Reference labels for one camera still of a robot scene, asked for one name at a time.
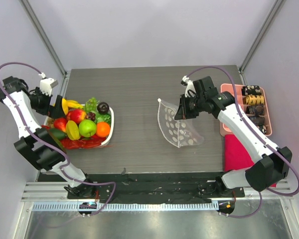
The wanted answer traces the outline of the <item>red yellow apple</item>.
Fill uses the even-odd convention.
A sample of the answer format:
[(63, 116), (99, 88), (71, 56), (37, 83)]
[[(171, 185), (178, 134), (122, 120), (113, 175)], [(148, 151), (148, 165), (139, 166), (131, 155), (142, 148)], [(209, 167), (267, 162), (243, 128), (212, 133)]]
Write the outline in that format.
[(67, 121), (72, 120), (76, 124), (79, 124), (81, 121), (86, 119), (87, 113), (83, 109), (74, 109), (69, 111), (66, 115)]

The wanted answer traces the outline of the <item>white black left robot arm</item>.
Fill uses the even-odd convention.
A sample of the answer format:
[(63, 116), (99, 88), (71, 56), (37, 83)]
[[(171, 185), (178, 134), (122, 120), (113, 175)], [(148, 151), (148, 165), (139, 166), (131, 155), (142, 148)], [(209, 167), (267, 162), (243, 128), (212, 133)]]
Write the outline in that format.
[(45, 78), (34, 90), (29, 90), (23, 79), (13, 76), (3, 79), (1, 83), (0, 102), (9, 108), (18, 128), (19, 140), (14, 143), (16, 150), (37, 170), (54, 172), (66, 180), (68, 185), (65, 190), (68, 193), (92, 198), (96, 186), (86, 173), (66, 159), (60, 140), (34, 118), (34, 111), (52, 118), (65, 115), (60, 95), (55, 106), (50, 104), (52, 87), (57, 85), (57, 81)]

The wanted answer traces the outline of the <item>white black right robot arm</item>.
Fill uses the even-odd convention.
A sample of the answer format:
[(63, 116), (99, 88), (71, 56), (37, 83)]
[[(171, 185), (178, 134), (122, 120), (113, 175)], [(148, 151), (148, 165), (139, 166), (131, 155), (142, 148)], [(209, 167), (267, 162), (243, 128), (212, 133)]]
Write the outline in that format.
[(248, 186), (262, 192), (288, 175), (291, 151), (278, 147), (261, 133), (230, 92), (218, 92), (211, 77), (196, 81), (183, 77), (181, 84), (186, 89), (180, 96), (174, 119), (194, 119), (201, 112), (212, 114), (232, 131), (254, 163), (251, 167), (224, 173), (215, 184), (219, 196), (228, 196), (234, 188)]

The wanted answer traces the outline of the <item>clear dotted zip bag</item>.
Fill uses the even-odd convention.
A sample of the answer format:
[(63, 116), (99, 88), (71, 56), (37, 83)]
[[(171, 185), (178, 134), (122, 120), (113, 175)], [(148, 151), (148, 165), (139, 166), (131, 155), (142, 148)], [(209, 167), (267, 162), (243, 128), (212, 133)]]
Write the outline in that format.
[(204, 142), (204, 137), (196, 131), (191, 119), (174, 119), (177, 112), (176, 105), (170, 104), (161, 98), (158, 98), (157, 101), (157, 122), (167, 142), (177, 148), (197, 146)]

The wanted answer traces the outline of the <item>yellow lemon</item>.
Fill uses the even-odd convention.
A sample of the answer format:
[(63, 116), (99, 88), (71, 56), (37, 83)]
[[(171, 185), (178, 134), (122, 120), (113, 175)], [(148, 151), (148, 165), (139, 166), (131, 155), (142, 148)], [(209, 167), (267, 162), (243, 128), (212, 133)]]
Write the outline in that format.
[(64, 99), (64, 98), (62, 99), (61, 106), (62, 106), (62, 110), (63, 110), (64, 114), (67, 115), (69, 109), (68, 109), (68, 104), (67, 104), (67, 100), (66, 99)]

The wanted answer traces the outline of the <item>yellow star fruit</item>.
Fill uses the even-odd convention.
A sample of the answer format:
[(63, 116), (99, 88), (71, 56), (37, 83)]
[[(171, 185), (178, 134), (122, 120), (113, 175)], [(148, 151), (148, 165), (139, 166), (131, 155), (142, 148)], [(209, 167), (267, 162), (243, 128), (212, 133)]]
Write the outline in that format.
[(66, 134), (70, 140), (79, 140), (81, 137), (78, 125), (72, 120), (66, 124)]

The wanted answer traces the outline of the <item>green apple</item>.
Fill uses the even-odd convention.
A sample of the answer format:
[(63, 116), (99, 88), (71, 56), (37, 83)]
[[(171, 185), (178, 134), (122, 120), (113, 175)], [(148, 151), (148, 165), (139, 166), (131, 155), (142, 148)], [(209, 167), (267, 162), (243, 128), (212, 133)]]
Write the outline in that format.
[(96, 133), (96, 131), (97, 126), (90, 119), (85, 119), (79, 124), (79, 132), (83, 137), (91, 137)]

